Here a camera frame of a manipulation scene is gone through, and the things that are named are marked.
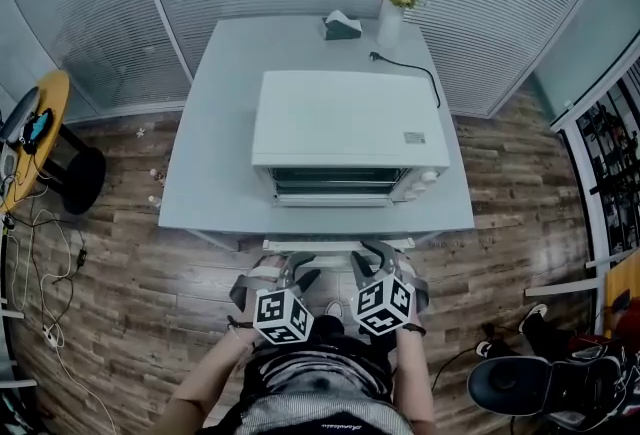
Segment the white wall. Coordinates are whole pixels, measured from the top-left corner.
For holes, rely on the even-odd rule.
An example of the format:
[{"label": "white wall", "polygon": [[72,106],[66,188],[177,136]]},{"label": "white wall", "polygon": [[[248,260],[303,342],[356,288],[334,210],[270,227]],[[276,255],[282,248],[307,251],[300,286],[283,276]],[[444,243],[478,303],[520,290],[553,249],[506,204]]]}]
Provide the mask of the white wall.
[{"label": "white wall", "polygon": [[640,30],[640,0],[585,0],[534,72],[553,118],[576,102]]},{"label": "white wall", "polygon": [[[39,78],[57,69],[34,36],[14,0],[0,0],[0,110],[4,120]],[[95,116],[86,101],[74,93],[65,121]]]}]

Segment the oven label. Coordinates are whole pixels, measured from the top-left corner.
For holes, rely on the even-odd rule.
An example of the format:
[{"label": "oven label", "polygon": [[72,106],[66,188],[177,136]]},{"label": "oven label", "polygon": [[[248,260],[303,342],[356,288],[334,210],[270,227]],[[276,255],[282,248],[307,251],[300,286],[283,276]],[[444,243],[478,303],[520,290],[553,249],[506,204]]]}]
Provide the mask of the oven label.
[{"label": "oven label", "polygon": [[424,133],[405,133],[405,143],[426,143],[424,140]]}]

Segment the tissue box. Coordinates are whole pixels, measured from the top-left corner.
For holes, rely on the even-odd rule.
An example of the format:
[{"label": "tissue box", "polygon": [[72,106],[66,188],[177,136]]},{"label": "tissue box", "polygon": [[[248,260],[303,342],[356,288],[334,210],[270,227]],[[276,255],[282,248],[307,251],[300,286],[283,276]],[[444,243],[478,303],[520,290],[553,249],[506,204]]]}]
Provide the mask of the tissue box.
[{"label": "tissue box", "polygon": [[343,40],[359,39],[362,35],[362,25],[357,19],[349,19],[339,10],[334,10],[329,17],[323,17],[324,39]]}]

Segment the electrical cable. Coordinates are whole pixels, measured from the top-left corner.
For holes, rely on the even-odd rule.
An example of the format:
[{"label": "electrical cable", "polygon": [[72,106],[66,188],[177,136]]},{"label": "electrical cable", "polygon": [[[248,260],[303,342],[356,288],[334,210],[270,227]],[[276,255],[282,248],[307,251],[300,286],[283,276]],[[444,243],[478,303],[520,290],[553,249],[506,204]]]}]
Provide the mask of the electrical cable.
[{"label": "electrical cable", "polygon": [[[7,206],[7,200],[6,200],[7,195],[4,193],[5,183],[6,183],[6,181],[8,179],[12,179],[15,182],[15,184],[18,184],[18,186],[20,186],[20,185],[22,185],[24,183],[24,181],[22,181],[22,183],[18,183],[17,182],[17,176],[15,174],[8,175],[7,177],[5,177],[2,180],[2,192],[3,192],[2,193],[2,207],[5,210],[5,214],[7,214],[9,212],[9,208]],[[22,197],[21,199],[16,198],[16,188],[13,188],[12,191],[13,191],[13,202],[14,202],[14,205],[18,205],[18,204],[20,204],[20,202],[22,202],[24,200],[42,197],[45,193],[47,193],[47,191],[49,191],[49,184],[47,183],[44,191],[35,193],[33,195],[27,195],[26,197]]]},{"label": "electrical cable", "polygon": [[[34,203],[35,203],[35,200],[31,204],[30,218],[31,218],[31,213],[33,211]],[[45,222],[36,223],[38,221],[38,218],[40,218],[40,215],[42,213],[48,213],[49,215],[51,215],[52,219],[51,220],[47,220]],[[78,387],[83,389],[87,394],[93,396],[98,401],[98,403],[100,403],[100,406],[102,406],[102,408],[104,409],[105,413],[107,414],[107,417],[109,418],[109,422],[111,423],[111,429],[113,431],[113,434],[117,435],[115,423],[113,422],[113,418],[111,417],[111,414],[109,413],[109,410],[107,409],[107,407],[104,404],[104,402],[100,399],[100,397],[97,394],[95,394],[94,392],[89,390],[87,387],[85,387],[84,385],[79,383],[77,380],[75,380],[71,376],[71,374],[69,373],[69,370],[67,369],[67,366],[64,364],[64,361],[62,360],[62,356],[60,355],[60,348],[64,347],[65,339],[64,339],[64,332],[62,331],[62,327],[60,326],[59,321],[62,318],[62,316],[64,316],[66,314],[66,312],[69,310],[69,307],[71,305],[71,301],[73,300],[73,294],[74,294],[73,278],[78,273],[80,267],[78,266],[78,268],[76,268],[76,271],[73,272],[72,274],[70,274],[70,272],[71,272],[71,247],[69,246],[69,242],[67,241],[67,239],[66,239],[66,237],[64,235],[62,227],[60,227],[59,220],[57,220],[55,215],[53,213],[51,213],[50,211],[48,211],[46,209],[41,209],[38,212],[38,215],[35,217],[35,219],[33,220],[33,222],[31,224],[23,222],[22,220],[20,220],[20,222],[31,227],[31,237],[29,239],[29,256],[28,256],[28,260],[27,260],[27,277],[28,277],[28,272],[29,272],[28,264],[29,264],[30,261],[33,261],[34,267],[36,269],[36,274],[38,276],[38,285],[39,285],[39,289],[40,289],[40,301],[41,301],[40,313],[41,313],[43,329],[45,329],[45,333],[50,332],[53,328],[56,329],[57,335],[56,335],[56,344],[55,344],[54,349],[56,351],[56,355],[58,356],[58,360],[60,361],[60,365],[62,366],[62,369],[64,370],[66,375],[69,377],[69,380],[71,380],[74,384],[76,384]],[[35,259],[33,258],[33,255],[32,255],[32,248],[33,248],[33,243],[35,241],[35,228],[40,226],[40,225],[44,225],[46,223],[55,223],[56,226],[58,227],[58,230],[60,231],[60,235],[62,236],[62,239],[64,240],[64,242],[65,242],[65,244],[67,246],[67,250],[69,252],[69,266],[67,268],[67,272],[65,274],[63,274],[63,275],[55,275],[53,273],[47,273],[44,276],[42,276],[42,278],[41,278],[40,277],[40,272],[38,270],[38,266],[36,264]],[[80,234],[80,239],[82,240],[82,248],[84,249],[84,245],[85,245],[84,236],[82,235],[82,232],[79,229],[76,229],[76,230],[78,230],[78,233]],[[15,281],[16,270],[17,270],[17,268],[19,266],[19,251],[20,251],[19,248],[20,248],[20,245],[18,243],[18,240],[15,237],[13,237],[13,236],[9,236],[9,237],[11,237],[14,240],[14,242],[16,243],[16,267],[14,268],[14,278],[13,278],[13,281],[12,281],[12,295],[13,295],[13,283]],[[51,311],[47,308],[45,300],[44,300],[44,280],[47,277],[56,277],[56,280],[52,284],[55,284],[56,282],[59,282],[60,280],[63,280],[63,279],[68,280],[71,283],[71,295],[69,296],[69,300],[67,301],[67,305],[62,310],[62,312],[60,312],[60,314],[58,314],[57,316],[54,316],[51,313]],[[25,294],[24,294],[24,298],[23,298],[23,308],[24,308],[24,302],[26,302],[26,286],[25,286]],[[45,323],[44,323],[44,312],[45,311],[53,319],[53,324],[48,329],[46,329],[46,326],[45,326]]]},{"label": "electrical cable", "polygon": [[51,179],[51,176],[50,176],[50,175],[43,175],[43,174],[42,174],[42,170],[40,170],[40,169],[38,168],[38,165],[36,165],[36,160],[35,160],[35,158],[33,158],[33,166],[35,167],[35,169],[36,169],[36,174],[38,174],[38,177],[39,177],[40,179],[43,179],[44,181],[49,181],[49,180]]},{"label": "electrical cable", "polygon": [[104,409],[105,413],[107,414],[107,417],[109,418],[109,421],[111,422],[111,429],[113,430],[113,435],[117,435],[117,431],[116,431],[116,425],[113,422],[113,418],[111,417],[111,414],[109,413],[109,411],[107,410],[107,407],[105,406],[105,404],[102,402],[102,400],[98,397],[97,394],[91,392],[89,389],[87,389],[84,385],[82,385],[81,383],[77,382],[69,373],[69,371],[67,370],[67,366],[64,365],[64,362],[62,361],[62,357],[60,356],[60,349],[59,347],[56,347],[56,355],[58,355],[58,360],[60,361],[60,365],[62,366],[62,369],[64,369],[64,372],[67,373],[67,376],[69,377],[69,380],[71,380],[73,383],[75,383],[78,387],[80,387],[81,389],[84,389],[87,394],[90,394],[91,396],[93,396],[94,398],[96,398],[98,400],[98,403],[100,403],[100,405],[102,406],[102,408]]},{"label": "electrical cable", "polygon": [[[15,304],[16,308],[18,308],[18,304],[16,302],[16,294],[14,291],[14,285],[16,283],[16,276],[18,275],[18,268],[20,268],[20,243],[11,234],[9,234],[7,237],[11,238],[16,244],[16,265],[13,267],[13,278],[11,279],[11,299],[13,300],[13,303]],[[18,308],[18,311],[20,312],[22,312],[22,310],[24,309],[24,304],[26,303],[26,300],[27,300],[27,286],[26,286],[27,280],[28,280],[28,276],[25,277],[25,280],[24,280],[25,282],[24,298],[22,299],[22,306]]]},{"label": "electrical cable", "polygon": [[[54,222],[69,223],[69,224],[75,224],[76,223],[73,220],[62,220],[62,219],[59,219],[59,218],[52,218],[50,220],[45,220],[44,222],[30,224],[28,222],[25,222],[24,220],[21,220],[20,218],[16,217],[15,215],[9,215],[9,216],[11,216],[11,219],[15,220],[18,223],[21,223],[22,225],[24,225],[26,227],[29,227],[30,229],[34,228],[34,227],[40,227],[41,225],[47,225],[48,223],[54,223]],[[78,229],[77,227],[74,227],[74,230],[78,231],[78,234],[80,235],[80,239],[82,240],[82,243],[84,245],[84,237],[82,235],[82,231],[80,229]]]},{"label": "electrical cable", "polygon": [[605,307],[603,307],[602,309],[600,309],[600,312],[598,312],[598,314],[596,314],[596,317],[595,317],[595,318],[593,318],[593,323],[591,323],[591,326],[589,327],[589,330],[587,331],[587,334],[588,334],[589,332],[591,332],[591,330],[592,330],[592,329],[593,329],[593,330],[595,330],[595,327],[596,327],[596,321],[598,321],[598,318],[600,317],[600,315],[601,315],[603,312],[605,312],[605,311],[607,311],[607,310],[609,310],[609,309],[611,309],[611,307],[607,307],[607,306],[605,306]]},{"label": "electrical cable", "polygon": [[466,350],[461,351],[460,353],[458,353],[456,356],[450,358],[449,360],[447,360],[444,365],[440,368],[440,371],[438,371],[438,374],[436,375],[436,379],[433,381],[433,385],[431,386],[431,392],[433,392],[436,388],[436,384],[438,383],[438,378],[440,378],[440,374],[444,371],[444,369],[451,364],[454,360],[456,360],[458,357],[461,357],[462,355],[464,355],[465,353],[468,353],[470,351],[475,350],[476,347],[474,346],[473,348],[468,348]]},{"label": "electrical cable", "polygon": [[433,84],[433,92],[436,94],[436,99],[438,100],[438,106],[437,108],[440,108],[440,94],[438,93],[438,87],[436,86],[436,80],[433,77],[433,74],[431,74],[431,72],[427,69],[425,69],[424,67],[418,67],[417,65],[410,65],[408,63],[400,63],[400,62],[394,62],[393,60],[389,60],[388,58],[385,58],[384,56],[382,56],[380,53],[376,53],[375,51],[371,51],[369,53],[369,58],[371,60],[373,60],[374,62],[378,61],[378,60],[382,60],[383,62],[387,62],[390,63],[392,65],[397,65],[399,67],[407,67],[409,69],[418,69],[419,71],[423,71],[426,72],[429,77],[431,78],[431,83]]}]

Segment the flower vase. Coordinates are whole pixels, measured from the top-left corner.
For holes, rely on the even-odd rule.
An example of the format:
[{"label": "flower vase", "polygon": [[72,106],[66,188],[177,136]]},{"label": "flower vase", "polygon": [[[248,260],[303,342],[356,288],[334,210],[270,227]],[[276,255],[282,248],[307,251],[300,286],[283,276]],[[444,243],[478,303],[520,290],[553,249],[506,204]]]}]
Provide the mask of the flower vase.
[{"label": "flower vase", "polygon": [[376,38],[376,42],[380,47],[392,48],[396,46],[403,19],[404,8],[396,7],[389,0],[382,2],[380,17],[378,18],[378,37]]}]

